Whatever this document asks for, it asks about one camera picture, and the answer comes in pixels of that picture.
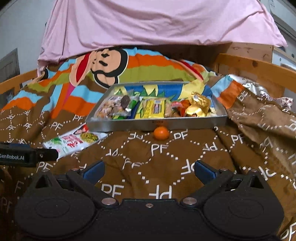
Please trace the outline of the white green vegetable snack bag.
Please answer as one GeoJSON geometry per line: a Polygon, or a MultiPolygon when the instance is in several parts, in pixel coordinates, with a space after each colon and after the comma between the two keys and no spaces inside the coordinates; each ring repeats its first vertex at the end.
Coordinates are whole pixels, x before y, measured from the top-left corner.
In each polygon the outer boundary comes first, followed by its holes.
{"type": "Polygon", "coordinates": [[[74,152],[82,151],[106,137],[106,133],[90,131],[84,123],[69,132],[43,142],[43,146],[47,149],[55,149],[58,152],[57,159],[61,159],[74,152]]]}

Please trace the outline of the small orange mandarin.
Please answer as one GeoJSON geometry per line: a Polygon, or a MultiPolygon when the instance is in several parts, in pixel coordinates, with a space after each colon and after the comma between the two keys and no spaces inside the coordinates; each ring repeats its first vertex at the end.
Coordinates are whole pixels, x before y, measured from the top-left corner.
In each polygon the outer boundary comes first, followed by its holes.
{"type": "Polygon", "coordinates": [[[153,131],[153,136],[156,140],[164,141],[169,138],[170,132],[164,126],[159,126],[153,131]]]}

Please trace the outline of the gold foil snack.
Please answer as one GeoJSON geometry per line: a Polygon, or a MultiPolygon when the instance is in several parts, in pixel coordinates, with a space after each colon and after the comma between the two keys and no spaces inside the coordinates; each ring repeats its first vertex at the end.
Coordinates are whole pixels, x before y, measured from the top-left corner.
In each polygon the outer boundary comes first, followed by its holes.
{"type": "Polygon", "coordinates": [[[210,106],[211,100],[197,92],[192,92],[188,98],[190,105],[186,108],[185,113],[188,116],[206,117],[210,106]]]}

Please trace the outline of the nut bar clear wrapper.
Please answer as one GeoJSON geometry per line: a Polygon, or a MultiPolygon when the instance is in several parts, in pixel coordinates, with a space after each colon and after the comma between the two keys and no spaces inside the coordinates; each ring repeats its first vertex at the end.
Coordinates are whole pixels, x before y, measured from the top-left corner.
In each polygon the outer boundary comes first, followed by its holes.
{"type": "Polygon", "coordinates": [[[121,96],[113,95],[106,98],[97,108],[94,118],[112,118],[112,111],[120,104],[121,96]]]}

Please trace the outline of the orange chicken foot pack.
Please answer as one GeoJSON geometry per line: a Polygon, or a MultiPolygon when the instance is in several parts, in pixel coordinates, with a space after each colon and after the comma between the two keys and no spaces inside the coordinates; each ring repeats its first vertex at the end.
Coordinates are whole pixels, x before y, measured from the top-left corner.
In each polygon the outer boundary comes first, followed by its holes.
{"type": "Polygon", "coordinates": [[[171,109],[173,111],[173,116],[184,117],[186,116],[186,109],[191,105],[188,99],[181,101],[173,101],[171,103],[171,109]]]}

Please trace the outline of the yellow snack pack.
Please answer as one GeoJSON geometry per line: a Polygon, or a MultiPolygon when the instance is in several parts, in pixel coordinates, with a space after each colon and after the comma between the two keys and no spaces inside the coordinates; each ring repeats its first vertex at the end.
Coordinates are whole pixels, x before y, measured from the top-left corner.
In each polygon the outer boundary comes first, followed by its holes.
{"type": "Polygon", "coordinates": [[[137,109],[135,119],[164,118],[165,98],[143,98],[137,109]]]}

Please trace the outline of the rice cracker clear pack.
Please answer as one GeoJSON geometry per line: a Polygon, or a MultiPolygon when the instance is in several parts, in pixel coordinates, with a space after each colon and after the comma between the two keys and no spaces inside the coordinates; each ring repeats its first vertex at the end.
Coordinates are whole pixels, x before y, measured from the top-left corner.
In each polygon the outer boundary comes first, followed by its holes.
{"type": "Polygon", "coordinates": [[[178,108],[181,106],[181,103],[178,101],[166,101],[165,104],[165,118],[173,118],[178,115],[178,108]]]}

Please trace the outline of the metal tray with dinosaur cloth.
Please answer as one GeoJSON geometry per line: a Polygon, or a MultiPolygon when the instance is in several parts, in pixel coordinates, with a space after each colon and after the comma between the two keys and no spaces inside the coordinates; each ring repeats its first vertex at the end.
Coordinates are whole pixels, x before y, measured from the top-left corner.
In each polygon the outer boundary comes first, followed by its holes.
{"type": "Polygon", "coordinates": [[[86,118],[94,132],[201,129],[226,124],[226,109],[199,80],[116,84],[86,118]]]}

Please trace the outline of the floral silver quilt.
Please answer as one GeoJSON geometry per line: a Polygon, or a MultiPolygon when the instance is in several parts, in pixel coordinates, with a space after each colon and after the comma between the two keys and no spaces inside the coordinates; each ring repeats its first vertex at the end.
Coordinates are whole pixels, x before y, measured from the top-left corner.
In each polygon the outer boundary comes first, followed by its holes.
{"type": "Polygon", "coordinates": [[[292,110],[292,104],[293,104],[293,98],[291,97],[271,97],[269,92],[265,87],[263,87],[261,84],[250,80],[245,77],[240,77],[234,74],[230,74],[229,77],[231,77],[233,80],[238,82],[239,84],[242,84],[246,89],[250,90],[253,94],[268,99],[269,101],[275,101],[277,104],[279,104],[282,108],[287,110],[292,110]]]}

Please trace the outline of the wooden cabinet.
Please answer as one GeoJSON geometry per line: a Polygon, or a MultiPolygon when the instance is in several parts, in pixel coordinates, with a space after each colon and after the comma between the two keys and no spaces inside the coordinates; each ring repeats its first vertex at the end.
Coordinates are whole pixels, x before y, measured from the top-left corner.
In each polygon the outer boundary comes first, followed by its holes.
{"type": "Polygon", "coordinates": [[[218,46],[218,49],[219,53],[262,60],[278,66],[288,65],[295,68],[295,54],[291,56],[290,53],[273,45],[232,42],[221,44],[218,46]]]}

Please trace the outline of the pink bed sheet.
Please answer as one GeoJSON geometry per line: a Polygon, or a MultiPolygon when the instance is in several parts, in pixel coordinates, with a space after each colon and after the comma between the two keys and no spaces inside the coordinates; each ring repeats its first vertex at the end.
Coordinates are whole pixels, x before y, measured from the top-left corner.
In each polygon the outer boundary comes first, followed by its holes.
{"type": "Polygon", "coordinates": [[[228,42],[287,45],[260,1],[56,1],[38,70],[111,46],[228,42]]]}

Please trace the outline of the white air conditioner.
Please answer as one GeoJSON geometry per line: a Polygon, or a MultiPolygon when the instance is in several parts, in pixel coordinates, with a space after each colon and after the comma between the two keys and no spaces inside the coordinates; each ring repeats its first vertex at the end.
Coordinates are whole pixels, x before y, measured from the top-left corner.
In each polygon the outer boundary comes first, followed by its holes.
{"type": "Polygon", "coordinates": [[[278,28],[295,39],[295,7],[288,1],[261,0],[278,28]]]}

